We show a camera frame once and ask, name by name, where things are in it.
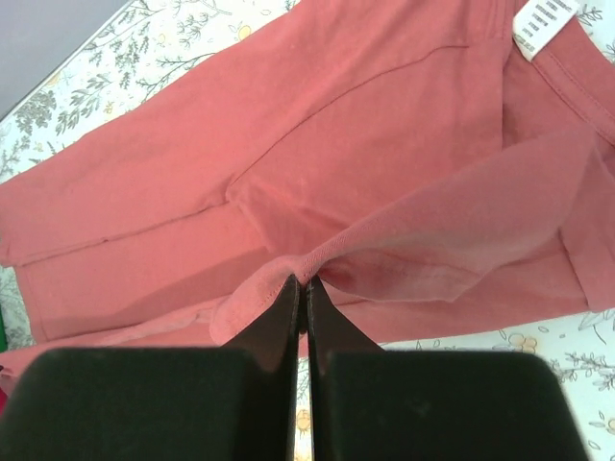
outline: white clothing tag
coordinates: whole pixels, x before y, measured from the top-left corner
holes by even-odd
[[[512,21],[512,36],[524,58],[533,60],[577,11],[577,0],[529,0]]]

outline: gray floor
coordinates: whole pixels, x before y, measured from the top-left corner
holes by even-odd
[[[3,0],[0,119],[127,0]]]

